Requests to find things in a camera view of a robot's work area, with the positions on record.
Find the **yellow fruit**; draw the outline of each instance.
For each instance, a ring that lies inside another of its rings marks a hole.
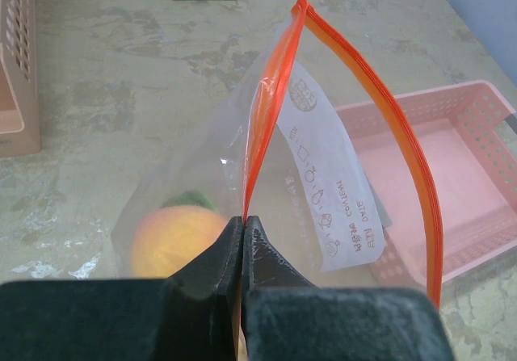
[[[132,246],[137,277],[171,276],[206,250],[228,223],[220,214],[198,206],[159,209],[138,225]]]

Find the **circular logo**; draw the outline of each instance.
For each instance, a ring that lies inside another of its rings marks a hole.
[[[310,112],[317,105],[316,94],[309,89],[304,80],[297,76],[291,78],[288,92],[292,105],[302,112]]]

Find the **gray tabletop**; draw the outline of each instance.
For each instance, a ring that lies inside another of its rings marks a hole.
[[[37,0],[43,150],[0,160],[0,280],[113,276],[110,232],[139,178],[228,98],[295,1]],[[310,1],[394,94],[485,79],[517,101],[446,0]],[[333,104],[366,99],[309,34],[299,58]],[[516,261],[446,285],[458,359],[517,359]]]

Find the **pink plastic bin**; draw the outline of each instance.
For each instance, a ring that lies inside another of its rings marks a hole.
[[[443,217],[446,282],[517,245],[517,161],[494,131],[515,110],[484,81],[396,96],[426,155]],[[338,114],[392,224],[372,264],[386,285],[426,283],[422,210],[388,125],[373,102]]]

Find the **wall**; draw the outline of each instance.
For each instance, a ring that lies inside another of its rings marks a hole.
[[[517,0],[449,0],[517,85]]]

